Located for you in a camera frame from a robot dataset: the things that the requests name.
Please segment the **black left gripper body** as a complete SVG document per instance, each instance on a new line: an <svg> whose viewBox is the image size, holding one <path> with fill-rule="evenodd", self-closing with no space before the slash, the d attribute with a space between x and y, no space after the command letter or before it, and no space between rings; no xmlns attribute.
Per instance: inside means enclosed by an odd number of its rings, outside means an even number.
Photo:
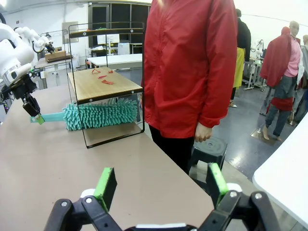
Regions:
<svg viewBox="0 0 308 231"><path fill-rule="evenodd" d="M16 99L25 98L36 89L37 85L30 77L23 77L11 85L11 92Z"/></svg>

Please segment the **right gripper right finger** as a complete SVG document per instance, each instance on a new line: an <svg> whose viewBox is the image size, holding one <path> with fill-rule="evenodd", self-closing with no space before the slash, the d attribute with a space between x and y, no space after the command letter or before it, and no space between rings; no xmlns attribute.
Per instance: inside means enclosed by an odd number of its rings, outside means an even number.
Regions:
<svg viewBox="0 0 308 231"><path fill-rule="evenodd" d="M246 195L229 189L217 163L207 164L206 184L214 209L198 230L224 231L232 220L242 221L248 231L281 229L268 195L263 191Z"/></svg>

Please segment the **person's left hand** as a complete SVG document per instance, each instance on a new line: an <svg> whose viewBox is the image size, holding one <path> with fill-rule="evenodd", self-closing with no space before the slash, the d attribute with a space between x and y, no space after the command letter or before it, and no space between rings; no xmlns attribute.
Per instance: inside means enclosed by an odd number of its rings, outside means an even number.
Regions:
<svg viewBox="0 0 308 231"><path fill-rule="evenodd" d="M195 142L204 142L208 139L210 139L212 135L212 128L208 128L201 123L197 124L196 130L195 130Z"/></svg>

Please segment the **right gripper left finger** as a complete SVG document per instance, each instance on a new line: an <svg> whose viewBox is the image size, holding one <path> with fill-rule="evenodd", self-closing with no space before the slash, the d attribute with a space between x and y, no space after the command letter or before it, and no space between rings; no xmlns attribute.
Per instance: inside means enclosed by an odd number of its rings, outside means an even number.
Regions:
<svg viewBox="0 0 308 231"><path fill-rule="evenodd" d="M57 200L48 217L46 231L79 231L84 225L92 225L97 231L120 231L120 226L109 214L117 187L113 167L106 167L93 192L77 201Z"/></svg>

